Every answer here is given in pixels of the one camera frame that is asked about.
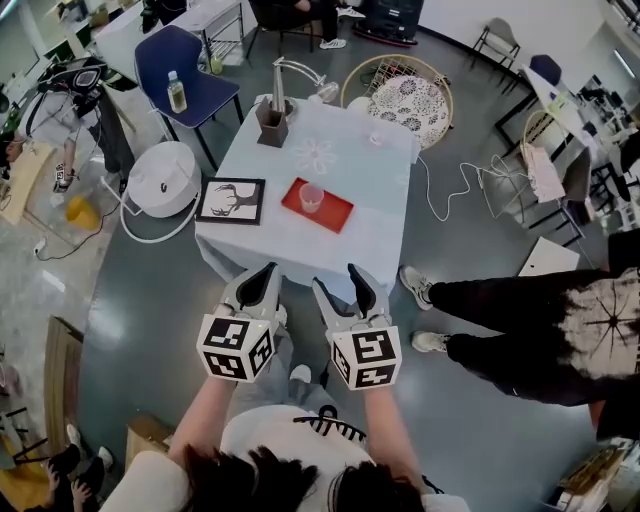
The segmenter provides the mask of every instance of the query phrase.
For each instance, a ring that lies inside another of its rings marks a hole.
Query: red tray
[[[296,178],[296,181],[293,182],[289,191],[282,198],[282,206],[330,229],[334,233],[340,233],[349,215],[351,215],[353,204],[325,190],[324,199],[318,211],[307,213],[302,209],[299,194],[300,187],[306,183],[306,180]]]

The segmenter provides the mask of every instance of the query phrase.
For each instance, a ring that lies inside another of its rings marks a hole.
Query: hand
[[[74,504],[82,505],[91,497],[91,489],[87,484],[81,484],[77,480],[71,484],[71,494]]]
[[[44,468],[47,471],[47,476],[49,477],[49,492],[53,494],[53,491],[55,491],[58,488],[58,485],[60,485],[60,477],[58,476],[58,473],[55,472],[49,461],[47,461]]]

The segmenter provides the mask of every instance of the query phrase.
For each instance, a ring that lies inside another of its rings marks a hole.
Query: cable
[[[500,162],[504,165],[505,169],[507,169],[506,172],[500,171],[499,169],[497,169],[495,167],[494,161],[495,161],[496,158],[499,159]],[[431,197],[429,196],[429,192],[430,192],[430,189],[431,189],[431,176],[430,176],[430,172],[429,172],[429,167],[424,162],[422,157],[419,156],[418,160],[420,160],[420,163],[422,163],[422,165],[424,166],[425,172],[427,174],[427,191],[426,191],[427,203],[429,204],[429,208],[431,208],[431,211],[435,215],[436,219],[438,219],[440,222],[446,222],[449,219],[449,216],[451,215],[451,199],[453,199],[456,196],[464,196],[464,195],[468,194],[469,192],[471,192],[471,185],[469,184],[469,180],[467,180],[467,177],[464,174],[464,166],[468,166],[468,167],[471,167],[471,168],[475,169],[476,176],[478,178],[478,184],[480,185],[480,188],[483,190],[483,193],[484,193],[484,185],[483,185],[483,182],[482,182],[482,178],[481,178],[482,174],[481,173],[485,173],[486,172],[487,174],[491,174],[491,175],[499,177],[499,178],[508,178],[509,181],[511,182],[511,184],[514,186],[514,188],[516,190],[518,190],[518,189],[515,186],[515,184],[513,183],[513,180],[512,180],[513,176],[523,176],[523,177],[525,177],[527,179],[530,179],[529,176],[527,176],[526,174],[523,174],[523,173],[510,173],[510,172],[508,172],[509,168],[505,164],[504,160],[502,160],[502,158],[499,157],[498,155],[494,155],[491,158],[491,170],[484,169],[482,167],[478,167],[477,165],[471,164],[469,162],[463,162],[463,163],[460,164],[460,174],[462,174],[462,179],[467,184],[467,189],[463,190],[462,192],[454,192],[453,194],[449,194],[449,196],[447,197],[447,214],[444,216],[444,218],[442,218],[436,213],[436,210],[433,207],[433,204],[431,204]],[[524,212],[524,205],[522,204],[522,200],[520,200],[520,203],[522,205],[522,210]],[[494,219],[497,218],[493,214],[493,211],[491,210],[490,206],[489,206],[489,210],[491,211],[491,215],[493,216],[493,218]]]
[[[109,213],[105,213],[100,219],[100,229],[98,229],[98,231],[96,231],[95,233],[91,233],[87,238],[85,238],[82,242],[80,242],[80,244],[77,247],[75,247],[71,252],[65,254],[64,256],[49,256],[48,258],[41,258],[36,254],[36,258],[38,258],[40,261],[63,260],[71,256],[72,254],[76,253],[85,243],[91,240],[94,236],[97,236],[100,234],[100,232],[102,231],[102,228],[104,227],[104,219],[106,219],[109,215],[114,213],[117,209],[118,209],[118,205],[116,205],[113,208],[113,210],[111,210]]]

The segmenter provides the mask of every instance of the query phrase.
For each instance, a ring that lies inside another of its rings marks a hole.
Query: plastic bottle
[[[187,110],[187,98],[184,95],[184,86],[182,85],[182,82],[178,80],[178,73],[175,71],[169,71],[169,86],[167,87],[167,93],[169,94],[171,110],[176,114]]]

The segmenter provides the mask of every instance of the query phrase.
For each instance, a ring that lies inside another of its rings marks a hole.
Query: black pants
[[[122,178],[127,179],[136,160],[122,129],[116,107],[106,94],[98,101],[98,110],[100,120],[98,124],[89,128],[89,133],[104,153],[107,172],[120,173]]]
[[[76,445],[70,445],[62,453],[49,460],[49,464],[53,466],[54,471],[58,474],[60,483],[55,492],[54,509],[60,512],[73,511],[73,496],[71,495],[71,482],[68,474],[71,473],[80,462],[80,450]],[[83,512],[96,512],[98,510],[98,502],[96,494],[102,487],[104,478],[104,464],[99,457],[94,457],[89,468],[80,475],[77,480],[86,484],[91,489],[91,497],[84,502]]]
[[[311,9],[308,12],[291,9],[287,25],[304,25],[313,20],[322,22],[322,39],[333,41],[338,37],[338,13],[335,0],[311,0]]]
[[[581,405],[605,399],[621,381],[590,379],[560,364],[572,347],[556,325],[566,314],[563,292],[607,277],[606,272],[587,270],[437,283],[429,300],[446,313],[504,333],[489,338],[453,335],[447,343],[453,361],[507,394]]]

